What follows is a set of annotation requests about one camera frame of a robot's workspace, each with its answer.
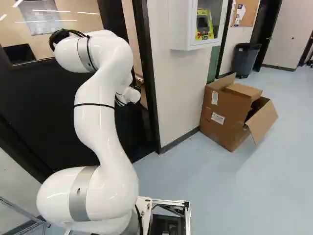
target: paper notice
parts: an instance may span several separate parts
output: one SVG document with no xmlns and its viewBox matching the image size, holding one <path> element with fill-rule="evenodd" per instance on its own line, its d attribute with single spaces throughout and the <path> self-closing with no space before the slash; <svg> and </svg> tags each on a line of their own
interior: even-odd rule
<svg viewBox="0 0 313 235">
<path fill-rule="evenodd" d="M 219 94 L 215 91 L 212 91 L 212 104 L 217 105 L 218 99 L 219 99 Z"/>
<path fill-rule="evenodd" d="M 243 4 L 239 4 L 236 12 L 236 19 L 234 26 L 239 26 L 240 21 L 243 19 L 246 13 L 246 7 Z"/>
<path fill-rule="evenodd" d="M 223 125 L 224 124 L 224 120 L 225 120 L 225 117 L 221 116 L 221 115 L 218 115 L 216 113 L 212 113 L 212 118 L 211 118 L 213 121 L 216 121 L 217 123 Z"/>
</svg>

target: ceiling light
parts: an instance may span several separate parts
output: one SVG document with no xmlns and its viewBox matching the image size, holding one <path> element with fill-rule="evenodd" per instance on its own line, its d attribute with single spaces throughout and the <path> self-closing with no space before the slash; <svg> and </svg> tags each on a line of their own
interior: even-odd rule
<svg viewBox="0 0 313 235">
<path fill-rule="evenodd" d="M 2 21 L 5 17 L 6 17 L 6 14 L 3 14 L 3 15 L 0 17 L 0 21 Z"/>
<path fill-rule="evenodd" d="M 33 11 L 44 11 L 44 12 L 66 12 L 66 13 L 70 13 L 70 11 L 57 11 L 57 10 L 36 10 L 36 9 L 33 9 Z"/>
<path fill-rule="evenodd" d="M 56 21 L 77 21 L 77 20 L 56 20 Z"/>
<path fill-rule="evenodd" d="M 18 0 L 16 3 L 14 3 L 14 5 L 13 5 L 12 7 L 17 7 L 17 6 L 19 6 L 22 1 L 23 1 L 23 0 Z"/>
<path fill-rule="evenodd" d="M 14 23 L 37 23 L 37 22 L 47 22 L 47 21 L 15 21 Z"/>
<path fill-rule="evenodd" d="M 99 13 L 81 12 L 81 11 L 78 11 L 77 13 L 80 13 L 80 14 L 90 14 L 90 15 L 100 15 Z"/>
</svg>

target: baseboard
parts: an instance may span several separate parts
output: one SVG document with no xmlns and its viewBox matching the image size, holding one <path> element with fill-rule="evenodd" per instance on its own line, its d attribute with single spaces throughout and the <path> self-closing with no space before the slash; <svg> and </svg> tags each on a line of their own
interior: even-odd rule
<svg viewBox="0 0 313 235">
<path fill-rule="evenodd" d="M 234 73 L 234 72 L 230 71 L 230 72 L 224 73 L 222 75 L 219 75 L 219 78 L 226 77 L 228 75 L 231 75 L 232 73 Z"/>
<path fill-rule="evenodd" d="M 197 133 L 199 131 L 199 127 L 197 126 L 196 128 L 192 129 L 191 131 L 187 132 L 183 136 L 179 137 L 178 139 L 174 140 L 173 142 L 165 145 L 164 147 L 161 148 L 160 153 L 165 153 L 171 148 L 175 147 L 179 143 L 183 142 L 184 140 L 188 139 L 191 137 L 193 134 Z"/>
<path fill-rule="evenodd" d="M 285 70 L 289 72 L 294 72 L 296 70 L 292 68 L 280 67 L 280 66 L 275 66 L 275 65 L 266 65 L 266 64 L 262 64 L 262 67 L 272 68 L 272 69 L 277 69 L 277 70 Z"/>
</svg>

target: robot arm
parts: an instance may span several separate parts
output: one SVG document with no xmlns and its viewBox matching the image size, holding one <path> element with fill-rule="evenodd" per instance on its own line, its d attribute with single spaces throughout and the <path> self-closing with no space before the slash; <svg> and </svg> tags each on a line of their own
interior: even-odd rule
<svg viewBox="0 0 313 235">
<path fill-rule="evenodd" d="M 134 217 L 138 178 L 118 140 L 114 99 L 122 104 L 140 99 L 140 93 L 129 87 L 132 51 L 126 41 L 101 30 L 61 39 L 55 57 L 68 71 L 96 72 L 76 93 L 74 126 L 100 166 L 51 175 L 38 192 L 38 210 L 46 220 L 67 229 L 121 234 Z"/>
</svg>

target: bulletin board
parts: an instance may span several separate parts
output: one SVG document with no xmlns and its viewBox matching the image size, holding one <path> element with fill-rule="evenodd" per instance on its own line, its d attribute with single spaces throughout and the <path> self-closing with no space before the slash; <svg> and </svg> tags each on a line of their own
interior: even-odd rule
<svg viewBox="0 0 313 235">
<path fill-rule="evenodd" d="M 253 27 L 258 7 L 259 0 L 237 0 L 231 26 Z"/>
</svg>

